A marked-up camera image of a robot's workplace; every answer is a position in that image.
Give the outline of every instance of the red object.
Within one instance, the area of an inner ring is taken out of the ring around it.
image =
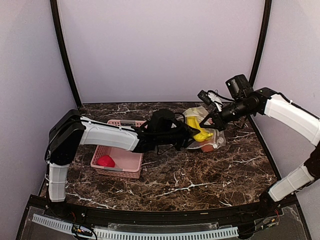
[[[114,168],[116,165],[115,161],[109,155],[104,155],[100,157],[96,163],[99,166],[109,167],[109,168]]]

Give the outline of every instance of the dark marble countertop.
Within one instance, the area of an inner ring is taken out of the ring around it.
[[[96,121],[146,120],[167,108],[184,112],[202,103],[85,104],[80,113]],[[79,146],[70,165],[66,200],[69,203],[116,210],[190,211],[257,202],[276,182],[275,174],[249,122],[229,124],[226,145],[213,152],[170,149],[143,156],[139,179],[98,175],[90,162],[96,146]],[[45,196],[46,187],[41,191]]]

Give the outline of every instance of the white grille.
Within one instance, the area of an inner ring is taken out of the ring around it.
[[[66,234],[72,234],[72,223],[37,214],[33,215],[32,221]],[[95,228],[94,232],[100,240],[218,240],[239,236],[237,227],[186,233],[133,233],[111,231],[101,228]]]

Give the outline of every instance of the white wall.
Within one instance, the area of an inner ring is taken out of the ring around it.
[[[249,77],[264,0],[60,0],[82,102],[198,101]]]
[[[275,0],[255,89],[269,87],[320,116],[320,2]],[[294,130],[268,117],[255,118],[285,176],[314,147]],[[320,236],[320,181],[298,193],[312,239]]]
[[[49,0],[0,2],[0,235],[15,239],[44,179],[50,128],[75,103]]]

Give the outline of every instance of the yellow object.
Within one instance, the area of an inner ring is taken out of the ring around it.
[[[194,140],[196,140],[197,142],[203,142],[214,135],[213,133],[209,133],[205,131],[204,128],[200,127],[197,121],[197,118],[195,116],[188,116],[186,118],[186,124],[188,124],[190,127],[194,129],[200,130],[200,133],[193,136]]]

